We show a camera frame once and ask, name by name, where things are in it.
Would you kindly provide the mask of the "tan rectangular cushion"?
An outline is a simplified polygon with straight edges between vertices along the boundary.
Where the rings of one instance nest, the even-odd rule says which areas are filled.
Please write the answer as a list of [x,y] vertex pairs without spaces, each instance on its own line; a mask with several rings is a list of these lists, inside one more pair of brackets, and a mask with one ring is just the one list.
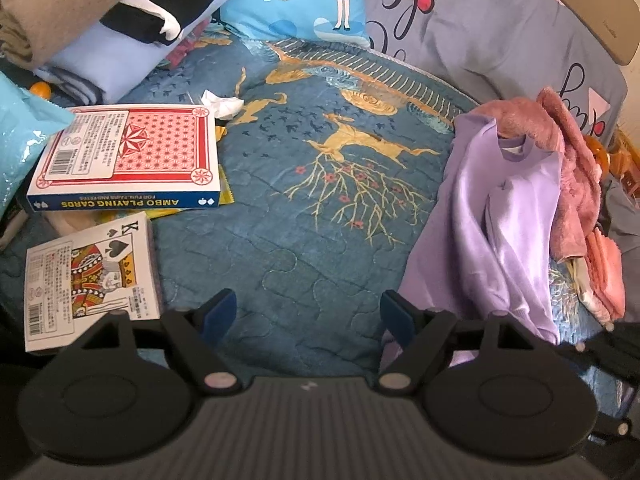
[[639,47],[639,7],[634,0],[561,0],[589,28],[618,65]]

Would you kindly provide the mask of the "light blue folded garment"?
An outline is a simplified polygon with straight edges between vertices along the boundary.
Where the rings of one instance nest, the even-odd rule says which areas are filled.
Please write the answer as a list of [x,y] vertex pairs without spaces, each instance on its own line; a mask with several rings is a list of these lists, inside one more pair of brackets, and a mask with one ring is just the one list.
[[171,44],[144,44],[96,23],[34,70],[80,105],[114,104],[228,0],[213,0]]

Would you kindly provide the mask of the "folded pink towel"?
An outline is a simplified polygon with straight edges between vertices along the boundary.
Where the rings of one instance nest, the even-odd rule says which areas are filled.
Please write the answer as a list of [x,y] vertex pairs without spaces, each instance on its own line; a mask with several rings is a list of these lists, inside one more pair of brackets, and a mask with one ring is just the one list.
[[587,236],[586,244],[586,263],[596,317],[603,324],[618,321],[626,310],[620,248],[598,228]]

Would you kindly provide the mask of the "folded white floral cloth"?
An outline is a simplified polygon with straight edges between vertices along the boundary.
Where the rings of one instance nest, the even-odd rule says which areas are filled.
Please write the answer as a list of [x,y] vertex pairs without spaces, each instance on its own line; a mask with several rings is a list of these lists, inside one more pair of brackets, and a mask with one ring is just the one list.
[[568,272],[572,278],[577,296],[582,305],[591,315],[605,326],[612,322],[612,316],[602,301],[596,296],[591,286],[590,275],[585,258],[570,258],[566,262]]

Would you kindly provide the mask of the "king of spades card box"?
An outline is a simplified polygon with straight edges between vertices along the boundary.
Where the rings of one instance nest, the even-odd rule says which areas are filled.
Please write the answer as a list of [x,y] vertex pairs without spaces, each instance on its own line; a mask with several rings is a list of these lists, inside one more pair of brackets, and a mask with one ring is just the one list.
[[152,223],[143,212],[29,248],[24,283],[25,350],[72,344],[102,316],[156,320],[162,300]]

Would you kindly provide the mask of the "crumpled white tissue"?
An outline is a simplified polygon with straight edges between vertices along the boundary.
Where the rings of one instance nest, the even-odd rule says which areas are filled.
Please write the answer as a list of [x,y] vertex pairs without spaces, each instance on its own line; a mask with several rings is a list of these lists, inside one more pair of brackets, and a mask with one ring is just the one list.
[[205,90],[201,96],[202,105],[208,109],[216,119],[231,120],[242,110],[244,101],[232,96],[231,98],[223,98],[216,96],[215,93]]

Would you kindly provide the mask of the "blue gold patterned quilt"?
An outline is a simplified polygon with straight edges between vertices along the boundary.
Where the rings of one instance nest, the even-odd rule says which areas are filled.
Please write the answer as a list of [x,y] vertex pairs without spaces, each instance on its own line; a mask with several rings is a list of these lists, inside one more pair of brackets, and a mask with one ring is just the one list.
[[[206,209],[35,211],[26,192],[51,136],[73,107],[202,105],[209,90],[244,101],[215,119],[219,204]],[[1,255],[1,309],[25,350],[29,248],[143,212],[152,223],[162,310],[196,309],[221,289],[239,317],[221,353],[235,374],[366,376],[401,354],[378,310],[399,292],[414,244],[444,180],[454,121],[474,114],[439,79],[358,47],[296,39],[229,38],[175,74],[152,70],[114,104],[52,101],[61,125],[13,142],[2,159],[20,173],[26,224]],[[601,325],[549,259],[553,319],[576,344]]]

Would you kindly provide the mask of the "grey printed sofa cover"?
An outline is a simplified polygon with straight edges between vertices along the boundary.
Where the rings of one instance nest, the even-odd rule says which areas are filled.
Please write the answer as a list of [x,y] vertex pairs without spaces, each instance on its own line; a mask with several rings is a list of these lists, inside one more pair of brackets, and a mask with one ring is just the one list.
[[583,133],[607,144],[627,85],[605,48],[558,0],[364,0],[373,49],[479,103],[552,88]]

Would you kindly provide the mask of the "purple sweatshirt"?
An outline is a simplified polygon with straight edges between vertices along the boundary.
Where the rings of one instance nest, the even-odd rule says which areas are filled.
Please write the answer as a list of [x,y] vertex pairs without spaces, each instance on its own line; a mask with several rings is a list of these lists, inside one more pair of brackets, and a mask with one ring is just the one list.
[[444,180],[410,252],[399,293],[458,318],[513,315],[556,344],[549,287],[558,163],[525,136],[500,138],[495,119],[454,121]]

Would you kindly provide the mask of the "black white garment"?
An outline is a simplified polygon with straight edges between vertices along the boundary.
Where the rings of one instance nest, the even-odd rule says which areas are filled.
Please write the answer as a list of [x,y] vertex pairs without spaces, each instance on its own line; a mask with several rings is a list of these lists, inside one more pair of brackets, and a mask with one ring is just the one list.
[[142,44],[172,44],[209,8],[227,0],[120,0],[100,19],[105,27]]

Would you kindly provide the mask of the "pink fleece garment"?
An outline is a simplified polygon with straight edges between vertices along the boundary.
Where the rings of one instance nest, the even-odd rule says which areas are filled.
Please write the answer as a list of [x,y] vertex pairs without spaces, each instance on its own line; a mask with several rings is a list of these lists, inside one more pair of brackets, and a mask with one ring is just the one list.
[[602,170],[560,96],[544,87],[536,98],[492,100],[472,112],[495,119],[500,138],[525,136],[558,163],[553,171],[559,178],[559,198],[550,254],[556,261],[585,257],[587,237],[596,227],[600,211]]

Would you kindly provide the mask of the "blue cartoon police pillow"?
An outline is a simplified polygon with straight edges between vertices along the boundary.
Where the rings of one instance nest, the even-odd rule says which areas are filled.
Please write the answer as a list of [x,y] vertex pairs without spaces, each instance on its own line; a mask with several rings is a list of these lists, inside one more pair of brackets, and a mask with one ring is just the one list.
[[369,45],[364,0],[229,0],[220,16],[250,39]]

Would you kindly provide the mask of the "red playing card box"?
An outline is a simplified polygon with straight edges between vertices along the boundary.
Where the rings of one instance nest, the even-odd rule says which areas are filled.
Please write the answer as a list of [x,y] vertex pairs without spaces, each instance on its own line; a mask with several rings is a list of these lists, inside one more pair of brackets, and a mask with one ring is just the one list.
[[73,107],[26,192],[35,211],[206,209],[219,204],[215,119],[203,105]]

